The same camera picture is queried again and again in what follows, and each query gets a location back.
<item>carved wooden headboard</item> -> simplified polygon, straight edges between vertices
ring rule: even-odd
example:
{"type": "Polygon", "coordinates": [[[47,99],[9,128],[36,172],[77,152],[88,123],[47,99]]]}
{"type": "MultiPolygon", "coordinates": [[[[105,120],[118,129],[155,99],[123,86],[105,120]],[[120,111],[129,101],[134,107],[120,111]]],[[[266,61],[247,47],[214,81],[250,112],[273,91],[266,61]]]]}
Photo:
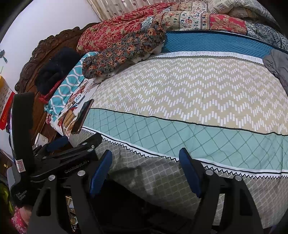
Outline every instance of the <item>carved wooden headboard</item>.
{"type": "Polygon", "coordinates": [[[73,29],[64,30],[56,36],[49,36],[45,40],[41,40],[38,46],[33,50],[32,57],[25,64],[21,73],[20,79],[15,85],[17,93],[34,92],[33,106],[33,128],[31,131],[32,142],[38,133],[49,138],[49,142],[56,136],[56,131],[46,123],[46,112],[44,112],[44,104],[38,100],[39,92],[34,85],[34,80],[37,77],[41,67],[48,62],[61,48],[67,46],[76,50],[78,40],[82,33],[96,23],[90,23],[83,29],[75,27],[73,29]]]}

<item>floral pillow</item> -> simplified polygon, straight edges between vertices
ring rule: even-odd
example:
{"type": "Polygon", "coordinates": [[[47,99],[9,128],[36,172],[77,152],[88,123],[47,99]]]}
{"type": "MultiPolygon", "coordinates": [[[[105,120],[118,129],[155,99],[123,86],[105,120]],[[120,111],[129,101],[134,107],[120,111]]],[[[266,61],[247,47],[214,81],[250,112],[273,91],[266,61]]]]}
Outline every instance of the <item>floral pillow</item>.
{"type": "Polygon", "coordinates": [[[85,58],[82,74],[101,83],[129,65],[147,59],[151,53],[161,53],[165,38],[165,30],[158,23],[132,32],[102,53],[85,58]]]}

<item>calendar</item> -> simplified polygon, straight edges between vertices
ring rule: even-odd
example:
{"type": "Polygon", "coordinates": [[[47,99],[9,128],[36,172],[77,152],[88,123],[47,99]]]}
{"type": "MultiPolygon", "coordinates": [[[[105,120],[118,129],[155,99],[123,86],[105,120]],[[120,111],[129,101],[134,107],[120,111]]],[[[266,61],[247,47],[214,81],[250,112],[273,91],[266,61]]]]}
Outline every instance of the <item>calendar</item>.
{"type": "Polygon", "coordinates": [[[14,92],[9,88],[5,79],[0,76],[0,129],[4,130],[7,124],[7,115],[13,101],[14,92]]]}

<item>smartphone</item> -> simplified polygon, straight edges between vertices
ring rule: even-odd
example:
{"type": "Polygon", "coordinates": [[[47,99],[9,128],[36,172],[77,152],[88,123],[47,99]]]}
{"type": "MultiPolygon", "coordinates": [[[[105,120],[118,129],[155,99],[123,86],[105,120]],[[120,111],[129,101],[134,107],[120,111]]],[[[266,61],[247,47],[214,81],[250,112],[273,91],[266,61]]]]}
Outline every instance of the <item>smartphone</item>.
{"type": "Polygon", "coordinates": [[[87,102],[84,102],[77,118],[76,121],[74,123],[74,126],[71,130],[71,134],[78,134],[81,131],[81,128],[84,124],[84,120],[86,119],[86,116],[88,114],[88,111],[92,105],[92,103],[94,102],[94,99],[91,99],[87,102]]]}

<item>mug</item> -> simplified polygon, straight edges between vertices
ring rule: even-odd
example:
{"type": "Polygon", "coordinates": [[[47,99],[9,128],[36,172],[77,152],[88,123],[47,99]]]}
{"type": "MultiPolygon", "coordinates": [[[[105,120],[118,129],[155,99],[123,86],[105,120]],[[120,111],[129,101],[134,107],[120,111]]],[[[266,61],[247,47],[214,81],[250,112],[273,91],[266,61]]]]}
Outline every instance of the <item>mug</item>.
{"type": "Polygon", "coordinates": [[[38,133],[35,139],[35,145],[45,145],[48,143],[48,138],[43,136],[41,133],[38,133]]]}

